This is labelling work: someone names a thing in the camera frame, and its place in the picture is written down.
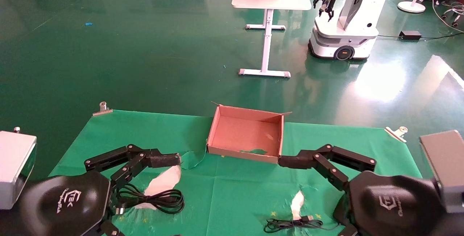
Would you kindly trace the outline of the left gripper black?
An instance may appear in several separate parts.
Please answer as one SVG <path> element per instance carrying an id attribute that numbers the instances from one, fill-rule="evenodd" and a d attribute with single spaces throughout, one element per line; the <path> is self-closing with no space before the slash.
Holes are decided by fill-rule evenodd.
<path id="1" fill-rule="evenodd" d="M 107 213 L 110 181 L 97 171 L 26 186 L 18 200 L 25 236 L 124 236 Z"/>

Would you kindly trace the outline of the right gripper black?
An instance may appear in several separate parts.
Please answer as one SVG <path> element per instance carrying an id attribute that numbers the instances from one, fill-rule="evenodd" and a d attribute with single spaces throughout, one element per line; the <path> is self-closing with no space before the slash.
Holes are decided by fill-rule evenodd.
<path id="1" fill-rule="evenodd" d="M 361 172 L 350 182 L 333 163 Z M 280 156 L 291 169 L 315 169 L 339 191 L 347 191 L 333 212 L 344 228 L 338 236 L 462 236 L 463 213 L 446 210 L 433 179 L 373 173 L 376 160 L 333 146 Z"/>

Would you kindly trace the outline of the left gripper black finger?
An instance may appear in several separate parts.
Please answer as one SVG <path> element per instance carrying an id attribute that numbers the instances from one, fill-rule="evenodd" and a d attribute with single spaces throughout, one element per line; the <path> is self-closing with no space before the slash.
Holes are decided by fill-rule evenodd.
<path id="1" fill-rule="evenodd" d="M 180 165 L 178 153 L 162 154 L 158 149 L 142 149 L 126 145 L 85 160 L 86 171 L 103 172 L 113 167 L 122 167 L 111 175 L 113 190 L 119 190 L 140 174 L 146 167 L 161 168 Z"/>

